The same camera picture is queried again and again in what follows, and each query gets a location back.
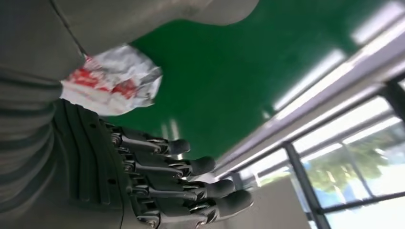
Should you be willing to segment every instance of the plastic bag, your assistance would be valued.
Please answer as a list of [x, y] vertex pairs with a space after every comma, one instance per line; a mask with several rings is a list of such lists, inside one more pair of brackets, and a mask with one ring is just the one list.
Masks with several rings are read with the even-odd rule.
[[161, 69], [138, 50], [122, 45], [94, 57], [62, 81], [61, 98], [98, 113], [116, 116], [153, 104]]

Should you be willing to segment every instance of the green foliage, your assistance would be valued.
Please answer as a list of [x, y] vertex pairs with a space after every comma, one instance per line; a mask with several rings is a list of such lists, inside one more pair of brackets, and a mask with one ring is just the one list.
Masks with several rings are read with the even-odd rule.
[[376, 149], [387, 149], [402, 141], [392, 132], [392, 127], [353, 142], [310, 161], [308, 176], [315, 188], [334, 192], [335, 187], [344, 189], [353, 179], [358, 179], [350, 157], [366, 179], [381, 176], [379, 167], [386, 166], [387, 160]]

